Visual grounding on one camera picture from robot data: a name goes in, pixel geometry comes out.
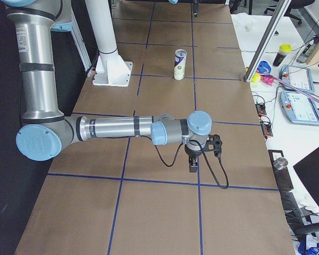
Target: black chair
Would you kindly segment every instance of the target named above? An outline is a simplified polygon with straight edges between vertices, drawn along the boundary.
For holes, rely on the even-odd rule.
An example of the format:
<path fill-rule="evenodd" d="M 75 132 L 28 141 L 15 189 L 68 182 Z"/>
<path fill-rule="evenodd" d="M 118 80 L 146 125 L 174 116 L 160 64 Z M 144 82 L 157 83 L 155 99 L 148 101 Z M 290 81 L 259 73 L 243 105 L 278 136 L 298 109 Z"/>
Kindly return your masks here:
<path fill-rule="evenodd" d="M 292 9 L 301 9 L 307 5 L 313 4 L 315 2 L 315 0 L 292 0 L 292 2 L 289 4 L 287 11 L 285 12 L 284 16 L 290 17 L 292 19 L 295 19 L 298 21 L 298 25 L 302 24 L 302 21 L 300 18 L 294 16 L 293 14 L 291 14 L 291 10 Z M 273 8 L 267 8 L 264 13 L 267 14 L 268 11 L 272 11 L 274 12 L 275 9 Z"/>

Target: black floor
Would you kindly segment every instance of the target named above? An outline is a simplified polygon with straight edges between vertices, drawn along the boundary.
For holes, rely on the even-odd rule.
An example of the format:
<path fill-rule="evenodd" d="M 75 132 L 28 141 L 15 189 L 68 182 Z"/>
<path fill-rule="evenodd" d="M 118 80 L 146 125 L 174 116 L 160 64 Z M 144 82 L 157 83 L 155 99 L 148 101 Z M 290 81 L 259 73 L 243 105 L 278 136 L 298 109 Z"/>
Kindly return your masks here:
<path fill-rule="evenodd" d="M 95 45 L 82 1 L 74 1 L 84 39 Z M 58 104 L 70 115 L 85 80 L 85 71 L 71 33 L 53 33 Z M 96 49 L 88 48 L 91 59 Z M 32 161 L 16 148 L 21 74 L 15 27 L 0 1 L 0 255 L 13 254 L 38 197 L 51 160 Z"/>

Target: blue joint cap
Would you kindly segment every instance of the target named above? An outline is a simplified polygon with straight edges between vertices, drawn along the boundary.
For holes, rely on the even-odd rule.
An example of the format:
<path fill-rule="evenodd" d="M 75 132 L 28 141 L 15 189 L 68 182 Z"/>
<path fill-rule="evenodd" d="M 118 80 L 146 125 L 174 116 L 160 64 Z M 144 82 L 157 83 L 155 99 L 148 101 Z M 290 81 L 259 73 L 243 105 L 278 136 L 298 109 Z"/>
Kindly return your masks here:
<path fill-rule="evenodd" d="M 70 32 L 72 30 L 72 21 L 68 23 L 59 23 L 54 24 L 51 27 L 51 31 L 53 32 Z"/>
<path fill-rule="evenodd" d="M 202 110 L 192 112 L 187 122 L 190 130 L 198 135 L 208 135 L 212 130 L 212 118 Z"/>
<path fill-rule="evenodd" d="M 13 7 L 24 7 L 34 3 L 36 0 L 1 0 L 1 1 Z"/>
<path fill-rule="evenodd" d="M 151 139 L 154 145 L 166 145 L 168 141 L 168 135 L 166 128 L 161 121 L 157 121 L 151 124 Z"/>
<path fill-rule="evenodd" d="M 44 125 L 23 126 L 16 134 L 15 142 L 22 154 L 36 161 L 53 158 L 62 150 L 58 135 Z"/>

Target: screen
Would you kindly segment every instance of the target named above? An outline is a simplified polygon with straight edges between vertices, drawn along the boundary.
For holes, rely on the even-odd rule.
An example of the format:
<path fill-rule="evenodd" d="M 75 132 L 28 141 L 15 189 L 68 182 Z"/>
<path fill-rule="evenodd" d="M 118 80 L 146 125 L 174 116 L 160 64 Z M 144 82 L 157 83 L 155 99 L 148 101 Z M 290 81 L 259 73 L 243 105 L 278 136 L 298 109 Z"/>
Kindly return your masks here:
<path fill-rule="evenodd" d="M 298 89 L 310 90 L 308 74 L 306 69 L 289 66 L 288 72 L 289 82 L 292 86 Z"/>
<path fill-rule="evenodd" d="M 287 93 L 296 119 L 299 121 L 318 121 L 309 98 L 299 93 Z"/>

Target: metal cylinder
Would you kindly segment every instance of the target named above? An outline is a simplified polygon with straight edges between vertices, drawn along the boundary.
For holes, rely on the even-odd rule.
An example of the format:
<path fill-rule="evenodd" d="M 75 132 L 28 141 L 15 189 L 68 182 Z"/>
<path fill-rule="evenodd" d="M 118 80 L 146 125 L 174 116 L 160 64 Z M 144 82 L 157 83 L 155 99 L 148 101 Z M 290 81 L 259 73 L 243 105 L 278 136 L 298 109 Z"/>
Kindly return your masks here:
<path fill-rule="evenodd" d="M 88 138 L 134 137 L 150 135 L 150 125 L 153 117 L 114 117 L 91 118 L 80 120 L 80 135 L 82 140 Z"/>
<path fill-rule="evenodd" d="M 273 34 L 275 33 L 276 28 L 278 27 L 278 24 L 280 20 L 283 18 L 290 3 L 291 3 L 291 0 L 279 1 L 275 9 L 275 12 L 266 28 L 266 31 L 259 43 L 259 46 L 257 50 L 255 51 L 254 57 L 249 65 L 248 71 L 244 77 L 245 81 L 250 82 L 252 80 L 253 75 L 256 73 L 256 69 L 259 66 L 259 63 L 261 61 L 261 57 L 264 54 L 268 43 L 270 42 Z"/>
<path fill-rule="evenodd" d="M 59 121 L 53 67 L 51 26 L 54 21 L 33 14 L 10 13 L 15 24 L 27 111 L 25 123 Z"/>

